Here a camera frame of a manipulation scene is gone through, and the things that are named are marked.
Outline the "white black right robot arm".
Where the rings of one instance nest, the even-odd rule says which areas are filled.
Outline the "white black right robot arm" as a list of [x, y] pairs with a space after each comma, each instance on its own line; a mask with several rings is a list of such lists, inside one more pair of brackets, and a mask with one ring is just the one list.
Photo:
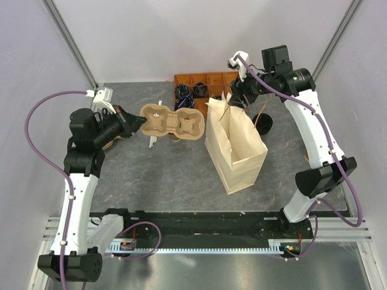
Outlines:
[[[297, 190], [291, 201], [280, 210], [277, 222], [282, 237], [292, 237], [300, 222], [308, 219], [312, 209], [320, 202], [351, 227], [362, 223], [359, 197], [349, 176], [357, 161], [348, 157], [336, 142], [320, 107], [316, 84], [308, 69], [293, 67], [286, 45], [262, 50], [264, 68], [254, 72], [249, 55], [237, 51], [228, 60], [228, 67], [238, 71], [231, 82], [231, 106], [245, 109], [258, 96], [274, 94], [291, 113], [308, 153], [309, 169], [295, 175]], [[325, 196], [342, 183], [347, 183], [356, 205], [358, 220], [350, 222], [338, 212]]]

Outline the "kraft paper bag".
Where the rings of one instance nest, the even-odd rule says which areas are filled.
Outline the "kraft paper bag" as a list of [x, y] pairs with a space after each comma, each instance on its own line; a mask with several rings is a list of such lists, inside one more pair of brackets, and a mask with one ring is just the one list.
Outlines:
[[230, 97], [209, 99], [205, 137], [207, 151], [229, 195], [255, 184], [268, 152], [245, 110], [228, 104]]

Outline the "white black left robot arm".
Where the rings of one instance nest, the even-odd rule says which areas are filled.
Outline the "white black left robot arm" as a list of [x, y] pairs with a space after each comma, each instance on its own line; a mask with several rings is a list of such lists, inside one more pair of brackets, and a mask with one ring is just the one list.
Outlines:
[[129, 211], [109, 208], [98, 226], [88, 233], [91, 201], [105, 159], [103, 148], [116, 137], [129, 138], [145, 117], [115, 105], [114, 112], [83, 108], [70, 115], [71, 138], [63, 161], [65, 196], [55, 240], [48, 254], [39, 256], [37, 267], [52, 279], [95, 282], [102, 271], [103, 255], [113, 239], [132, 233]]

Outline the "single paper cup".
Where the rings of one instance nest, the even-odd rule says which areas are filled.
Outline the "single paper cup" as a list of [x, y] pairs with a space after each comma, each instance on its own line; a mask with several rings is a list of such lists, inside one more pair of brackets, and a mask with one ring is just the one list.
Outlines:
[[168, 134], [170, 140], [174, 141], [174, 142], [177, 142], [177, 141], [180, 141], [181, 139], [178, 138], [175, 134]]

